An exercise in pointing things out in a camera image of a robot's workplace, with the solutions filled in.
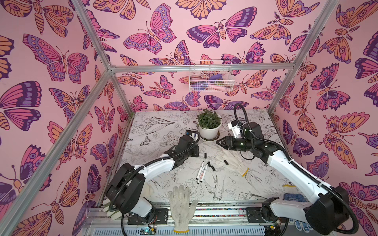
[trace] wire basket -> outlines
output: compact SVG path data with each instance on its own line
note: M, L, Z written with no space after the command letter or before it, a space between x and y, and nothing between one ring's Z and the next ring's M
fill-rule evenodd
M209 60L191 61L189 66L189 91L232 91L235 82L231 69L232 64L221 64L223 60L213 61L219 61L220 64L208 64Z

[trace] purple butterfly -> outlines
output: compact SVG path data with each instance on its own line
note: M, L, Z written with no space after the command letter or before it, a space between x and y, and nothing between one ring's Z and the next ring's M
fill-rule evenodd
M243 107L246 107L248 106L248 102L241 102L241 101L236 101L236 102L229 102L230 100L224 100L217 97L217 96L214 96L214 95L205 95L204 96L205 98L205 102L208 105L208 108L211 108L213 110L233 110L234 109L234 106L238 103L241 103L243 105Z
M172 109L172 110L180 110L180 111L188 111L191 107L198 107L201 105L201 103L198 101L200 98L200 92L189 92L181 101L177 102L169 102L164 105L166 109Z
M357 67L357 74L356 79L361 79L367 76L373 75L369 80L368 83L373 83L378 81L378 32L375 33L368 42L365 50L364 55L374 59L372 61L368 58L359 58L355 62L355 67ZM378 83L371 86L368 90L365 91L364 96L369 97L373 100L373 104L378 107Z
M328 154L322 152L319 156L315 157L313 162L306 162L307 170L318 178L324 178L329 168Z
M75 225L73 226L73 229L72 229L72 236L76 236L80 232L81 228L84 225L84 221L87 218L87 213L88 213L89 208L92 208L95 206L96 206L95 201L92 201L92 200L85 201L85 203L83 204L83 206L81 207L79 211L79 214L76 217Z
M291 141L291 145L293 147L293 152L296 153L299 157L302 157L303 155L310 155L314 152L314 148L304 139L297 138L297 134L293 132L293 129L291 128L291 125L286 120L283 120L282 122L282 129L285 134L283 134L283 138L286 141L286 144L288 145Z
M95 157L96 160L100 159L101 166L104 167L108 161L108 157L111 159L115 155L115 146L117 145L118 134L115 133L109 140L109 143L97 144L91 148L91 155Z
M267 91L261 91L257 92L251 95L251 97L256 97L257 99L262 99L262 100L272 100L274 98L274 95L276 94L278 88L280 87L282 80L280 80L280 77L275 77L270 84L270 89L266 87Z
M220 38L226 40L226 35L230 38L231 42L235 43L240 37L247 35L247 30L237 27L249 27L252 21L255 19L257 8L252 6L245 8L235 13L225 24L222 24L221 20L218 23L218 27L214 25L199 25L189 29L186 34L189 38L198 43L203 43L204 48L216 47L220 45Z

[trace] sketched butterfly drawing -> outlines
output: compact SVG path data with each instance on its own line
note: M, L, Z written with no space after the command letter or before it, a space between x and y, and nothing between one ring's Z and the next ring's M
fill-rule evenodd
M105 112L105 108L102 107L102 111L98 107L94 107L94 112L97 115L97 122L99 125L101 125L101 131L105 133L105 130L109 130L109 132L112 130L112 124L114 122L114 114L115 114L115 109L113 108L109 112L109 107L108 110Z
M97 166L95 164L92 164L91 167L89 167L88 171L88 178L87 178L87 192L84 193L84 200L91 200L96 197L95 192L100 190L101 188L101 175L99 175Z
M104 38L117 39L117 38L119 38L119 36L116 35L115 33L110 32L109 30L101 29L101 25L97 22L97 19L93 15L92 11L87 10L87 14L88 14L89 19L91 20L91 22L93 24L94 30L96 31L96 34L99 37L100 43L101 43L102 47L104 48L104 50L105 51L109 51L109 52L117 52L117 50L114 49L112 46L109 46L108 44L104 43L104 42L106 42L106 39L104 39ZM92 41L91 41L90 37L88 36L87 30L84 28L84 25L81 22L79 16L77 16L77 18L79 19L80 25L83 28L83 32L85 34L84 35L83 49L87 49L89 47L89 45L91 45L91 47L93 47ZM94 60L96 61L97 60L97 56L98 56L97 52L96 52L96 49L93 49L93 56L94 56Z
M357 68L356 79L365 78L367 76L373 75L367 82L373 83L378 81L378 56L376 54L378 50L378 32L373 35L369 40L365 50L364 55L374 59L370 60L368 58L359 58L355 62L355 67ZM371 86L364 93L365 97L369 97L373 100L373 104L378 107L378 83Z
M43 15L45 16L51 29L57 35L66 37L68 30L65 28L65 26L72 21L73 12L65 6L52 5L41 7L41 2L42 1L32 2L31 0L0 1L1 5L7 12L17 17L27 17L34 8L36 11L36 13L34 13L36 25L41 35L45 28L45 21L42 16L43 12Z
M248 106L248 102L241 102L241 101L236 101L236 102L230 102L230 100L224 100L214 96L214 95L205 95L204 96L206 104L208 104L207 108L211 108L213 110L233 110L234 106L238 103L240 103L243 107Z
M150 5L147 0L136 0L140 5L144 6L151 10ZM100 11L118 13L120 10L121 13L119 16L126 20L131 20L136 14L136 9L133 0L119 0L119 1L110 1L110 0L95 0L93 7Z
M86 71L89 64L86 55L75 52L66 57L67 51L60 56L53 46L30 34L24 34L23 43L33 51L36 60L47 65L52 81L63 81L68 74L73 83L81 83L81 72Z
M319 48L318 53L323 49L327 49L330 54L334 53L334 56L337 60L345 63L350 63L352 55L348 41L344 38L344 35L349 41L352 41L353 37L350 33L359 28L359 25L355 25L371 16L377 10L378 1L375 0L364 2L357 8L357 10L352 7L347 9L345 12L341 11L341 5L339 5L336 10L336 21L345 29L336 29L335 34L337 34L339 37L330 39L323 43L323 45Z
M231 92L227 92L227 96L234 96L239 92L239 88L242 90L243 93L247 94L247 87L249 88L259 88L262 85L262 79L264 78L264 75L268 72L266 69L259 70L258 72L254 73L251 77L249 77L245 83L243 83L244 79L241 82L239 82L238 85L234 85L234 88Z
M239 55L239 53L237 54L239 57L231 54L223 54L221 60L223 60L222 64L263 63L264 59L262 59L262 56L264 55L264 53L266 53L266 51L262 48L262 44L255 42L249 48L246 55L245 51L242 57ZM234 76L239 73L239 70L233 71Z
M330 107L331 109L334 109L336 111L342 104L346 104L350 99L350 96L344 92L330 90L333 89L331 88L331 86L337 81L335 80L332 83L338 69L338 63L332 64L329 67L325 67L323 68L320 76L316 76L316 78L311 82L312 90L322 90L317 94L322 95L316 102L316 108L318 110L324 111Z
M226 40L226 35L228 35L233 43L235 43L238 38L246 36L247 30L239 27L249 27L255 19L256 14L257 8L252 6L235 13L225 24L222 23L222 21L225 20L223 19L220 22L214 22L214 24L217 23L218 26L198 25L189 29L186 34L197 43L202 43L205 40L205 42L203 42L204 48L218 48L220 38Z
M115 155L115 146L117 145L117 133L113 134L108 143L97 144L91 148L91 155L96 160L100 160L101 166L104 167L108 161L108 157L112 159Z
M194 18L201 20L207 19L209 13L213 10L222 10L226 5L227 0L211 0L211 1L198 1L198 0L178 0L176 5L186 10L191 9L190 12Z
M143 93L144 95L154 96L157 98L163 97L163 98L169 99L170 98L169 95L171 95L172 93L173 94L176 93L176 90L173 88L173 84L169 83L167 77L163 75L160 76L160 85L158 84L158 82L154 81L154 83L156 87L150 86L150 89L153 89L153 90L144 92Z
M66 185L64 186L64 189L62 191L62 194L60 195L58 202L56 202L56 199L58 197L57 196L55 200L53 200L53 202L51 202L50 204L42 203L31 208L31 210L34 210L36 207L40 205L47 205L51 207L51 210L41 212L21 221L17 224L15 230L11 235L47 235L51 227L53 214L56 221L59 224L63 225L64 215L63 210L60 209L60 207L71 207L78 201L80 196L80 189L78 188L80 174L81 167L78 167L73 171Z
M3 56L9 55L14 49L14 40L0 35L0 80L2 78L9 78L9 72L12 71L11 65L7 58Z
M315 175L316 177L320 178L321 180L325 181L328 179L323 179L328 172L330 167L328 154L322 152L319 156L315 157L313 162L306 162L307 170Z
M295 82L293 81L291 84L289 84L285 93L282 95L282 98L278 102L280 107L283 108L284 111L287 111L288 114L290 113L290 103L289 103L289 100L288 100L288 99L290 99L289 94L294 89L294 86L295 86Z
M306 62L306 61L307 61L307 58L301 63L301 66L299 67L299 70L297 73L297 75L301 74L301 81L304 80L308 74L313 73L318 68L314 64L308 65L307 63L311 63L311 62Z
M133 103L130 101L131 110L133 112L141 111L147 109L148 105L145 103L141 96L134 97Z
M117 111L119 113L119 119L124 122L125 120L128 120L129 119L129 114L127 113L127 111L121 107L121 106L118 106L117 107Z
M200 98L200 92L189 92L185 99L181 101L177 100L176 102L169 102L164 105L164 108L166 109L172 109L172 110L180 110L180 111L188 111L190 110L190 107L198 107L201 105L200 101L198 99Z
M29 181L30 177L32 177L44 158L45 154L41 152L41 148L38 148L35 145L30 145L22 157L18 178L14 165L11 166L14 171L14 178L8 178L4 176L4 174L0 174L1 177L13 181L13 186L11 184L0 182L0 220L16 199L17 194L15 190L18 190L19 193L22 191L25 184ZM39 191L43 191L50 186L50 177L51 174L47 177Z
M255 97L257 99L267 100L270 101L274 98L274 95L276 94L278 88L280 87L282 80L280 80L280 77L275 77L272 80L272 83L270 84L270 88L266 87L267 91L257 92L251 94L251 97Z
M306 115L306 112L309 113L307 111L307 107L305 108L306 100L307 100L307 93L308 93L308 82L306 81L302 85L301 91L297 95L294 96L294 100L293 100L294 106L298 107L299 110L295 111L293 113L293 115L294 116L300 115L300 117L298 119L298 123L297 123L299 130L302 130L302 131L306 130L311 135L317 137L318 136L318 130L316 129L312 120L308 117L308 115Z
M295 55L291 55L290 57L288 57L287 55L284 55L286 57L286 59L277 54L277 53L273 53L272 55L270 55L270 60L272 61L272 63L293 63L294 60L295 60Z
M304 3L301 1L295 2L295 0L276 0L276 5L278 8L279 14L274 12L275 20L269 21L268 24L274 24L255 33L251 34L252 39L267 40L273 37L274 40L285 39L285 44L289 45L291 35L287 28L284 25L292 25L294 22L285 17L300 17L306 15L313 11L320 3L315 3L310 7L305 7Z
M0 97L0 127L9 130L8 120L20 130L28 131L33 121L39 120L41 114L34 109L21 108L39 107L41 103L41 87L37 81L25 81L14 85Z
M293 131L291 125L286 120L283 120L282 122L282 130L284 132L283 138L285 139L286 144L288 145L291 143L293 146L293 153L302 157L302 153L303 155L310 155L314 152L314 148L311 144L302 138L298 138L298 135Z
M331 118L326 118L326 125L328 134L323 138L323 142L328 150L333 150L333 153L341 160L343 164L346 164L349 168L357 169L357 163L354 156L349 149L349 147L342 141L345 140L345 136L354 136L354 134L346 135L345 133L352 132L362 126L370 117L370 115L361 113L348 113L341 116L332 116Z
M67 124L70 122L70 120L73 118L79 107L83 104L84 100L89 95L89 85L84 86L80 92L79 95L76 96L72 94L72 97L68 95L68 93L57 89L57 88L49 88L51 95L54 96L54 99L58 106L63 108L63 112L65 116L67 117Z
M47 127L49 130L49 137L52 143L55 143L60 134L63 132L63 128L55 122L50 121L49 126ZM71 159L71 157L75 156L79 159L85 159L85 154L87 153L87 145L89 140L91 139L92 135L92 124L87 125L84 129L77 135L78 130L76 131L76 135L70 140L67 147L64 149L63 153L59 157L59 165L56 167L56 170L59 170L60 165L66 163Z
M170 7L165 3L158 6L151 16L151 30L147 28L146 22L147 33L130 35L123 42L123 45L125 45L127 49L134 48L138 51L147 49L147 51L156 55L162 49L162 45L159 43L160 41L170 43L176 39L175 34L169 28L173 22L169 12Z

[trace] pink wall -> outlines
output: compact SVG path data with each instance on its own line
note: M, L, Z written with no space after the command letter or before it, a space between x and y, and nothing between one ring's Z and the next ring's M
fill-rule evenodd
M348 190L352 209L360 217L358 235L378 232L378 154L374 149L378 34L376 27L371 27L378 20L378 2L372 2L341 1L340 19L344 19L343 12L354 14L345 23L338 23L335 9L320 36L319 49L313 57L307 56L311 62L304 69L316 65L316 71L302 81L301 75L296 76L296 86L288 99L291 111L277 106L275 112L293 158L333 186ZM364 17L357 17L360 8L370 4ZM337 29L349 32L337 39L340 36L335 32L341 31ZM335 53L327 52L327 48L319 52L322 45L331 45L332 39L346 43L332 44L335 46L329 51L334 49ZM296 142L292 141L289 126Z

